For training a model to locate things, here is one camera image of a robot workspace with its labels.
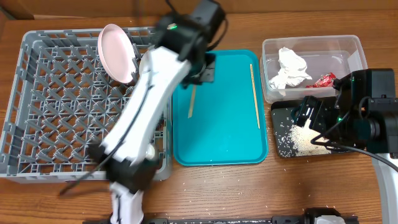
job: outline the gray dish rack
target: gray dish rack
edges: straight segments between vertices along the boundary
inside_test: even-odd
[[[123,29],[139,53],[153,27]],[[87,147],[118,120],[134,85],[112,80],[97,51],[102,29],[38,30],[25,34],[0,139],[0,177],[20,183],[75,180],[95,167]],[[154,180],[172,171],[171,99],[154,133],[161,163]],[[90,178],[104,179],[104,171]]]

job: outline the black cutting board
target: black cutting board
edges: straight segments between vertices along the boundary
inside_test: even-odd
[[[301,128],[293,124],[291,112],[300,106],[302,100],[279,101],[271,105],[271,118],[277,153],[280,157],[300,157],[334,154],[323,146],[315,146],[311,139],[319,133],[308,126]]]

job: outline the clear plastic container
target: clear plastic container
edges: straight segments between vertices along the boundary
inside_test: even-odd
[[[304,80],[296,87],[272,90],[269,80],[280,70],[278,51],[282,47],[292,49],[307,63],[307,73],[312,80]],[[319,78],[330,72],[336,78],[343,78],[353,71],[367,69],[365,54],[359,38],[355,35],[336,35],[321,37],[291,37],[267,39],[262,43],[260,61],[261,82],[264,98],[268,103],[284,100],[299,100],[304,96],[315,97],[335,96],[332,87],[306,88],[313,85]]]

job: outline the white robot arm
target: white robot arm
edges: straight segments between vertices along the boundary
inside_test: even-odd
[[[118,145],[122,133],[127,132],[113,159],[118,162],[129,161],[131,167],[142,163],[145,158],[152,159],[155,156],[150,144],[151,136],[167,100],[191,69],[188,60],[178,61],[178,54],[165,47],[150,50],[147,54],[149,60],[155,63],[150,71],[141,74],[119,121],[101,143],[105,147],[104,153],[108,155]],[[132,118],[137,113],[137,119],[128,130]],[[131,192],[131,189],[118,182],[112,182],[110,189],[113,206],[111,223],[140,224],[144,217],[141,209],[143,191]]]
[[[389,153],[379,156],[398,166],[398,159],[391,158]],[[398,223],[398,172],[377,159],[372,159],[372,164],[379,182],[383,224]]]
[[[159,153],[150,143],[159,117],[179,83],[186,87],[212,82],[215,55],[207,51],[218,45],[227,26],[220,39],[208,44],[224,20],[224,11],[212,0],[202,0],[189,16],[176,12],[164,16],[155,28],[154,48],[146,53],[148,67],[140,74],[118,122],[101,143],[89,146],[88,154],[98,167],[104,167],[111,182],[112,224],[142,221],[143,190],[159,162]]]

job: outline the white tissue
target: white tissue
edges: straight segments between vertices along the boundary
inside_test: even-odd
[[[284,89],[286,85],[295,87],[305,79],[312,79],[310,75],[305,73],[307,69],[305,60],[287,47],[279,49],[279,63],[278,75],[269,80],[271,89]]]

